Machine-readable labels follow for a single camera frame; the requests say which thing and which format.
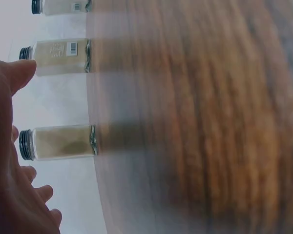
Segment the white wall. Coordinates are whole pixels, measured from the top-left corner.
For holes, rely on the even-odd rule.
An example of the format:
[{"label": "white wall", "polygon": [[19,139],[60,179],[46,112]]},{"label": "white wall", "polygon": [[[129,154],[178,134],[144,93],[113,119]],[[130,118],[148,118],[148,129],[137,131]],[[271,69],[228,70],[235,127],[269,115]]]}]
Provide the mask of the white wall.
[{"label": "white wall", "polygon": [[[0,0],[0,60],[18,59],[21,47],[36,40],[85,37],[86,15],[45,18],[31,14],[31,0]],[[13,98],[19,130],[42,126],[88,124],[85,75],[35,77]],[[38,175],[35,187],[50,184],[50,209],[62,211],[63,234],[105,234],[93,158],[48,162],[24,161]]]}]

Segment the black cap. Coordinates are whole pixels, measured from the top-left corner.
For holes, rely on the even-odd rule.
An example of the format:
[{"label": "black cap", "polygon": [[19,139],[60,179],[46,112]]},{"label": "black cap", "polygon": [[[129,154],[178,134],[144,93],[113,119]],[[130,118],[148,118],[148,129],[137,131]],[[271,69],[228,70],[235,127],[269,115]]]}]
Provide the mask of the black cap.
[{"label": "black cap", "polygon": [[41,11],[40,11],[40,2],[41,2],[41,0],[32,0],[31,12],[33,14],[40,14],[41,13]]},{"label": "black cap", "polygon": [[31,53],[30,46],[22,48],[20,51],[19,59],[29,59],[29,53]]},{"label": "black cap", "polygon": [[33,160],[29,149],[29,133],[31,130],[21,131],[19,142],[20,142],[20,152],[24,160]]}]

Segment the glass jar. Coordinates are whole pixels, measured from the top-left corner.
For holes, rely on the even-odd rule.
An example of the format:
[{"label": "glass jar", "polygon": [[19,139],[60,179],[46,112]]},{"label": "glass jar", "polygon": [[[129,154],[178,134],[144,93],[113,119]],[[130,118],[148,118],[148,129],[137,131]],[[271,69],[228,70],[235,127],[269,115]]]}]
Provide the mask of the glass jar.
[{"label": "glass jar", "polygon": [[89,12],[91,0],[32,0],[31,10],[45,16]]},{"label": "glass jar", "polygon": [[35,128],[20,132],[20,152],[25,160],[52,160],[97,154],[94,125]]},{"label": "glass jar", "polygon": [[89,39],[61,39],[38,41],[22,48],[19,59],[34,59],[37,76],[90,72],[91,41]]}]

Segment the wood grain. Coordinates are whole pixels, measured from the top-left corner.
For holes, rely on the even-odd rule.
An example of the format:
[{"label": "wood grain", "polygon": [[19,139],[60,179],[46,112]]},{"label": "wood grain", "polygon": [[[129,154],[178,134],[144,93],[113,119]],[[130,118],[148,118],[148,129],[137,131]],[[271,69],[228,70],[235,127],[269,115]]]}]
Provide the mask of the wood grain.
[{"label": "wood grain", "polygon": [[109,234],[293,233],[293,0],[95,0]]}]

